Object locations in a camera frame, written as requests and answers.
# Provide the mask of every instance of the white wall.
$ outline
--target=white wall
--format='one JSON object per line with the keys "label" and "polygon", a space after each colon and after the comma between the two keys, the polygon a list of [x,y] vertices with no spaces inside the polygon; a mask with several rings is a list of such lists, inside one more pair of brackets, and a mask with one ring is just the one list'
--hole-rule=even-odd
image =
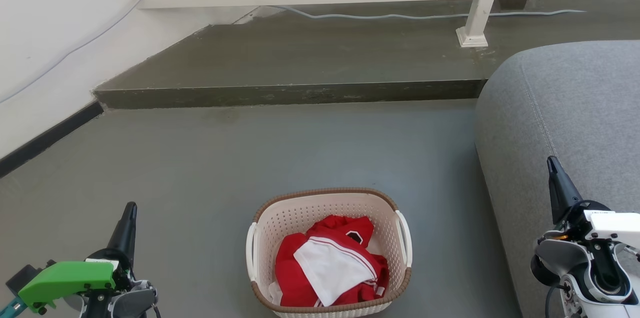
{"label": "white wall", "polygon": [[[0,0],[0,96],[98,29],[133,0]],[[116,28],[0,104],[0,157],[92,101],[90,90],[208,24],[252,7],[134,10]]]}
{"label": "white wall", "polygon": [[[133,0],[0,0],[0,96],[102,29]],[[134,10],[97,41],[0,104],[0,157],[92,101],[90,90],[208,24],[230,24],[253,7]]]}

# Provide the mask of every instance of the railing post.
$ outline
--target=railing post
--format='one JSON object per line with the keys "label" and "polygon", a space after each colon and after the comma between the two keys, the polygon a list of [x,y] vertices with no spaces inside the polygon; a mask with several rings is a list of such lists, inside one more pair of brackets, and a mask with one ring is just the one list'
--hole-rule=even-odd
{"label": "railing post", "polygon": [[458,28],[457,40],[461,47],[486,47],[485,26],[491,13],[494,0],[473,0],[466,25]]}

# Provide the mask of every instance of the black cable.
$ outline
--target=black cable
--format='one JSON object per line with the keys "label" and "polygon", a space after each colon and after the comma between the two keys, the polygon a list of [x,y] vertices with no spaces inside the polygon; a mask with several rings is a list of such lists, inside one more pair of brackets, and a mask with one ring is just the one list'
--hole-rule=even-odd
{"label": "black cable", "polygon": [[544,308],[545,308],[545,309],[544,309],[544,311],[545,311],[545,312],[544,312],[544,313],[545,313],[544,318],[549,318],[549,303],[551,302],[551,295],[553,295],[553,293],[554,293],[553,291],[554,291],[555,289],[556,289],[556,286],[554,285],[554,286],[552,286],[551,288],[549,288],[549,292],[547,292],[547,293],[546,293],[546,296],[547,296],[547,297],[546,297],[546,299],[544,300],[544,301],[545,301],[545,302],[544,302],[544,303],[545,303],[545,304],[544,304],[544,306],[545,306],[545,307],[544,307]]}

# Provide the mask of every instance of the wire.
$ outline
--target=wire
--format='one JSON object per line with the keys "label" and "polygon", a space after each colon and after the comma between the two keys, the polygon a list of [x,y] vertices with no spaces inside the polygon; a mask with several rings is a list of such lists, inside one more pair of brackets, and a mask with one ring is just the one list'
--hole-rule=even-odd
{"label": "wire", "polygon": [[550,316],[550,315],[549,315],[549,303],[551,302],[551,295],[553,295],[553,291],[554,291],[555,289],[556,289],[556,288],[555,288],[555,285],[554,285],[554,286],[552,286],[551,288],[549,288],[549,291],[546,293],[546,296],[547,296],[547,297],[546,297],[546,299],[544,300],[544,301],[545,301],[545,302],[544,302],[544,303],[545,303],[545,304],[544,304],[544,306],[545,306],[545,307],[544,307],[544,308],[545,308],[545,309],[544,309],[544,311],[545,311],[545,312],[544,312],[544,313],[545,313],[544,318],[549,318],[549,316]]}
{"label": "wire", "polygon": [[109,28],[101,31],[100,33],[98,33],[97,35],[95,35],[93,38],[90,38],[89,40],[87,40],[86,42],[79,44],[78,46],[74,47],[73,49],[71,49],[70,51],[68,51],[68,53],[65,53],[64,55],[62,55],[61,58],[58,58],[57,60],[54,60],[52,63],[50,63],[45,69],[44,72],[38,74],[35,78],[30,79],[29,81],[27,81],[26,83],[24,83],[22,86],[16,88],[13,92],[7,94],[4,97],[0,97],[0,104],[4,103],[5,101],[11,99],[12,97],[20,94],[20,92],[22,92],[22,90],[25,90],[26,88],[30,87],[33,83],[35,83],[36,81],[40,80],[40,78],[42,78],[43,76],[45,76],[48,72],[50,72],[51,70],[53,70],[55,67],[57,67],[62,60],[66,59],[67,56],[70,56],[72,53],[74,53],[75,51],[78,51],[79,49],[82,49],[83,47],[86,47],[88,44],[90,44],[91,42],[93,42],[94,40],[102,37],[102,35],[104,35],[107,31],[111,30],[114,26],[116,26],[119,22],[122,21],[122,19],[125,19],[125,17],[130,14],[130,12],[132,12],[136,6],[141,2],[142,0],[136,0],[134,4],[131,5],[130,8],[128,8],[126,10],[126,12],[122,15],[120,15],[119,17],[116,17],[115,22],[109,26]]}
{"label": "wire", "polygon": [[[301,12],[300,10],[281,5],[270,5],[272,8],[288,10],[289,12],[300,14],[309,19],[329,19],[329,18],[345,18],[345,19],[357,19],[361,21],[375,21],[379,19],[390,19],[390,18],[400,18],[400,19],[409,19],[412,21],[429,21],[432,19],[450,19],[450,18],[463,18],[468,17],[469,14],[453,14],[453,15],[434,15],[431,17],[410,17],[407,15],[398,15],[398,14],[389,14],[389,15],[380,15],[377,17],[359,17],[356,15],[343,15],[343,14],[326,14],[326,15],[311,15],[305,12]],[[490,17],[512,17],[512,16],[551,16],[565,13],[586,13],[584,10],[558,10],[557,12],[510,12],[510,13],[491,13]]]}
{"label": "wire", "polygon": [[628,252],[629,254],[633,254],[638,259],[638,261],[640,261],[640,253],[638,253],[637,251],[635,251],[635,250],[633,250],[631,248],[632,248],[631,245],[627,245],[624,248],[625,249],[624,251]]}
{"label": "wire", "polygon": [[154,304],[153,308],[154,308],[153,311],[155,311],[156,313],[155,318],[162,318],[162,316],[160,315],[160,309],[158,309],[158,306]]}

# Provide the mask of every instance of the sofa cushion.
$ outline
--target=sofa cushion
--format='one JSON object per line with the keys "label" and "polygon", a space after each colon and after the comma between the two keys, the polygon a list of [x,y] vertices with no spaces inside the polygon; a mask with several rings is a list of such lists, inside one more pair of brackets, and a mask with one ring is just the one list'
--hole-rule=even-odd
{"label": "sofa cushion", "polygon": [[[640,211],[640,41],[518,53],[477,104],[476,147],[520,308],[542,317],[548,288],[529,264],[535,239],[553,227],[547,156],[558,156],[583,198]],[[640,263],[622,257],[640,275]]]}

